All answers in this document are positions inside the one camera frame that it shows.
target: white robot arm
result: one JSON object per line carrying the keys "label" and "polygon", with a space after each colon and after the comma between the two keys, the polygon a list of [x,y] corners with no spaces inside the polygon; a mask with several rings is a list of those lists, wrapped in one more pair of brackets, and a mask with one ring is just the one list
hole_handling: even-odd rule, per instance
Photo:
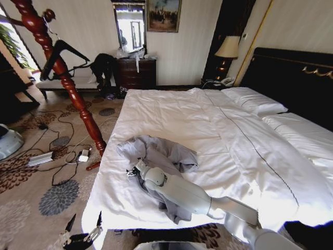
{"label": "white robot arm", "polygon": [[280,234],[261,229],[258,212],[244,203],[227,196],[211,197],[200,186],[167,174],[160,168],[149,168],[141,159],[135,167],[147,188],[194,214],[205,214],[214,219],[225,217],[226,229],[240,240],[250,243],[255,250],[301,249]]}

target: white charger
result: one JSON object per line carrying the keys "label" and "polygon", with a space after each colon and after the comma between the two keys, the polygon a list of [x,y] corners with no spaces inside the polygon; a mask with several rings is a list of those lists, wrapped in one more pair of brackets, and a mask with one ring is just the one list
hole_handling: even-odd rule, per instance
{"label": "white charger", "polygon": [[89,150],[87,149],[82,150],[82,153],[79,156],[79,161],[86,163],[88,159],[89,159]]}

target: picture frame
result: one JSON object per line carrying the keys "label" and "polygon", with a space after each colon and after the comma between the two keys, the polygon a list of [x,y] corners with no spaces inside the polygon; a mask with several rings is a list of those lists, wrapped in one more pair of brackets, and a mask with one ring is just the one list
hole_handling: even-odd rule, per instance
{"label": "picture frame", "polygon": [[147,31],[178,33],[182,0],[147,0]]}

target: white bedsheet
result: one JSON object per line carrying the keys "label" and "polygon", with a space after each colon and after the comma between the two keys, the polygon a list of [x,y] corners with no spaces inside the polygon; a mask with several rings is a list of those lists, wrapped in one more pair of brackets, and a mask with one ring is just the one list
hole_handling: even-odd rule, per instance
{"label": "white bedsheet", "polygon": [[[102,211],[106,229],[176,229],[218,222],[205,215],[174,224],[158,201],[127,180],[128,162],[116,145],[148,134],[178,142],[198,155],[199,169],[183,177],[214,197],[230,196],[258,209],[263,227],[278,230],[285,221],[314,226],[333,219],[327,180],[258,117],[220,91],[130,90],[104,152],[82,216],[84,232]],[[95,247],[101,248],[103,235]]]}

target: green leaves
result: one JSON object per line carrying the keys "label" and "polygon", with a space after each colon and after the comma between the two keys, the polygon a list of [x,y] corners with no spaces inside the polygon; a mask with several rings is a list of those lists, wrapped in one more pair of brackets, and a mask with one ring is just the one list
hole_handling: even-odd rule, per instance
{"label": "green leaves", "polygon": [[12,33],[11,29],[7,28],[0,23],[0,39],[6,45],[10,53],[17,59],[20,66],[23,68],[32,69],[29,66],[28,60],[25,55],[21,52],[20,47],[15,39],[13,39],[10,34]]}

